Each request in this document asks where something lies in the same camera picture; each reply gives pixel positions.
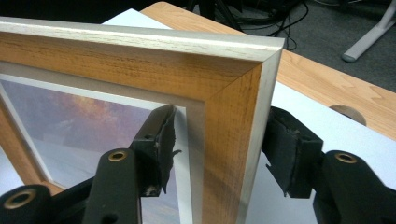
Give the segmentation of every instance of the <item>wooden desk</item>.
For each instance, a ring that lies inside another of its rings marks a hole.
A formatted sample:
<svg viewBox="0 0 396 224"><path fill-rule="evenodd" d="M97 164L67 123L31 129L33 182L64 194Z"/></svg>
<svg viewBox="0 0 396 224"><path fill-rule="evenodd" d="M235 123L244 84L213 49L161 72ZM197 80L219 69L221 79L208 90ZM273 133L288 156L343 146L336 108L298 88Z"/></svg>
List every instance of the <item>wooden desk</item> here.
<svg viewBox="0 0 396 224"><path fill-rule="evenodd" d="M141 11L176 30L242 33L165 2ZM396 140L396 93L283 50L277 81L326 106L347 105L366 118L367 126Z"/></svg>

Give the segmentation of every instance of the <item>metal ring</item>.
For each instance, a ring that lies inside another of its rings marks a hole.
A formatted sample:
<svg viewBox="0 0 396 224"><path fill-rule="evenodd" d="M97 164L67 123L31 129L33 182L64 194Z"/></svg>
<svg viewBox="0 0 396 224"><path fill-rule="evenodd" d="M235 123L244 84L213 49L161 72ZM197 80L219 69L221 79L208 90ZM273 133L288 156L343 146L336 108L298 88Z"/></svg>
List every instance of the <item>metal ring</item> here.
<svg viewBox="0 0 396 224"><path fill-rule="evenodd" d="M355 157L342 152L335 154L335 158L337 158L337 160L339 161L343 161L350 164L358 162L358 160L356 160Z"/></svg>
<svg viewBox="0 0 396 224"><path fill-rule="evenodd" d="M110 161L122 161L128 154L125 151L115 151L108 156Z"/></svg>
<svg viewBox="0 0 396 224"><path fill-rule="evenodd" d="M4 207L6 209L15 209L22 207L31 202L35 195L35 189L25 189L9 197L4 203Z"/></svg>

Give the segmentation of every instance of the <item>desk leg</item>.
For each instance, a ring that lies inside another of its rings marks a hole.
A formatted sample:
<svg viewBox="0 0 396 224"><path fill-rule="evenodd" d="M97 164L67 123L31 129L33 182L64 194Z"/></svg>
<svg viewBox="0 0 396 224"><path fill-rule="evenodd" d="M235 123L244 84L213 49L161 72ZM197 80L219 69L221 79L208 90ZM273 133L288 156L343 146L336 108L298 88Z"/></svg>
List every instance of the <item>desk leg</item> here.
<svg viewBox="0 0 396 224"><path fill-rule="evenodd" d="M381 37L396 20L393 16L396 11L396 0L392 0L390 6L382 17L381 21L373 27L366 35L364 35L355 45L352 46L346 53L343 54L342 59L347 63L354 63L358 58L370 48L374 42Z"/></svg>

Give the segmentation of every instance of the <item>clamp jaw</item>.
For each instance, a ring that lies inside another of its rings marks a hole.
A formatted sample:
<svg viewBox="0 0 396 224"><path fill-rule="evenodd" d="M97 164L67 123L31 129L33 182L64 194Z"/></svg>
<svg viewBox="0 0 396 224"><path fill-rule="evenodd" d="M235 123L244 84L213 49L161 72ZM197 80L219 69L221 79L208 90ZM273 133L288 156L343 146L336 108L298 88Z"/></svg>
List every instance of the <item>clamp jaw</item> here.
<svg viewBox="0 0 396 224"><path fill-rule="evenodd" d="M285 196L316 191L318 223L396 224L396 192L367 163L351 153L321 151L323 141L289 112L272 107L262 151Z"/></svg>

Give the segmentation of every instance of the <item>picture frame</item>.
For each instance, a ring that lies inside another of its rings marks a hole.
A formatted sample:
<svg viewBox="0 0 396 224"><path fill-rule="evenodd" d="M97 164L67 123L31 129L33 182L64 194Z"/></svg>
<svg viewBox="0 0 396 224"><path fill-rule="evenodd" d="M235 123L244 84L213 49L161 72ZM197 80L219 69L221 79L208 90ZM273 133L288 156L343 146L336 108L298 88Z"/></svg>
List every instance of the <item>picture frame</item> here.
<svg viewBox="0 0 396 224"><path fill-rule="evenodd" d="M270 37L0 18L5 63L189 105L194 223L244 222L282 47ZM4 102L0 123L22 181L50 185Z"/></svg>

